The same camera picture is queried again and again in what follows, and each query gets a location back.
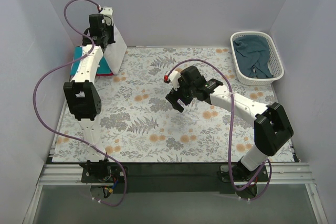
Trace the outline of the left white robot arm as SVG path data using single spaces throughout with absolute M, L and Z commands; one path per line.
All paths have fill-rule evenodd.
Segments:
M 108 158 L 96 151 L 103 150 L 98 126 L 102 103 L 94 81 L 107 45 L 114 43 L 112 15 L 105 11 L 91 14 L 89 25 L 82 37 L 81 53 L 84 58 L 79 61 L 72 80 L 64 84 L 64 93 L 69 111 L 88 142 L 87 161 L 83 168 L 87 170 L 87 175 L 107 182 L 112 176 Z

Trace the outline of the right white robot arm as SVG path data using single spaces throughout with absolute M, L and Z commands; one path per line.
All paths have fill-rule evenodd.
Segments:
M 206 80 L 195 66 L 164 76 L 173 88 L 166 96 L 173 109 L 183 112 L 193 99 L 231 111 L 254 129 L 252 148 L 233 166 L 233 177 L 248 181 L 266 158 L 274 156 L 293 136 L 293 129 L 282 105 L 271 105 L 234 94 L 216 79 Z

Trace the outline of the white t shirt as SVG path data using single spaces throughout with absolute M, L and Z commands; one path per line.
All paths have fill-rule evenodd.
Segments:
M 117 75 L 121 68 L 124 55 L 127 50 L 127 45 L 122 35 L 120 34 L 119 30 L 116 27 L 114 27 L 113 34 L 115 43 L 107 45 L 103 56 L 111 72 L 114 75 Z

